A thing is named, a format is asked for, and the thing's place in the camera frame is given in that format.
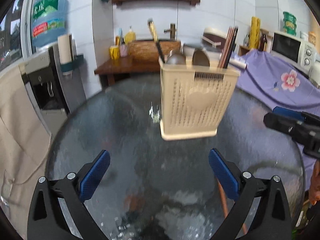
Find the right hand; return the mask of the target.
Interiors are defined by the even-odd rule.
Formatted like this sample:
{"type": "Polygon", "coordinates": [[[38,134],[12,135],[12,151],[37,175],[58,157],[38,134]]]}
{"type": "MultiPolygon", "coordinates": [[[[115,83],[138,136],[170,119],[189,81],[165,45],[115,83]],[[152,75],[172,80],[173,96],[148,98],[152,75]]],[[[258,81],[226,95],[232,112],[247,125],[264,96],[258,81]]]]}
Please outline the right hand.
{"type": "Polygon", "coordinates": [[[310,180],[309,201],[312,205],[315,205],[317,202],[319,202],[319,196],[320,196],[319,172],[320,172],[320,163],[319,163],[319,160],[317,160],[313,167],[313,173],[310,180]]]}

